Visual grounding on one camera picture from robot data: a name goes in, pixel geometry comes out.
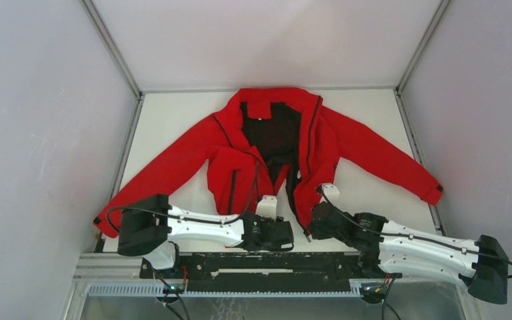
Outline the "red jacket black lining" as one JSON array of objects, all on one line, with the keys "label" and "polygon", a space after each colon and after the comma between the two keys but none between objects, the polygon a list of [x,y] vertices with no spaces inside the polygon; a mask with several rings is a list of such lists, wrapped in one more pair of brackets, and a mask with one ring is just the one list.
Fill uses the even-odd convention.
[{"label": "red jacket black lining", "polygon": [[116,237],[122,207],[170,195],[206,165],[218,214],[254,212],[262,197],[284,187],[297,222],[306,229],[320,202],[317,188],[334,181],[340,159],[430,205],[442,196],[440,182],[414,158],[368,126],[326,107],[321,96],[295,87],[244,88],[138,172],[93,224]]}]

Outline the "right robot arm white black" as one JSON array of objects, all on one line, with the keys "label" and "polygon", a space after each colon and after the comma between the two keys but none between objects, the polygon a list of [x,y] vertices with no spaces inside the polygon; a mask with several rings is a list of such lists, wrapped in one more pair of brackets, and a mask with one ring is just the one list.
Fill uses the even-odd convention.
[{"label": "right robot arm white black", "polygon": [[360,272],[412,275],[464,285],[476,299],[507,303],[509,258],[496,238],[456,239],[414,230],[373,213],[343,212],[328,202],[314,206],[309,230],[360,252]]}]

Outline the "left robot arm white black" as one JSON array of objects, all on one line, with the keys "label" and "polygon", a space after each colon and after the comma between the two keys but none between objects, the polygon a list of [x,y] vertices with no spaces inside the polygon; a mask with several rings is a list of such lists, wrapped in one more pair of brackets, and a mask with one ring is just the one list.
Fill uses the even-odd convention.
[{"label": "left robot arm white black", "polygon": [[142,257],[166,278],[181,271],[181,240],[218,243],[248,252],[285,252],[294,247],[290,222],[254,213],[196,213],[170,205],[167,195],[154,195],[119,210],[117,254]]}]

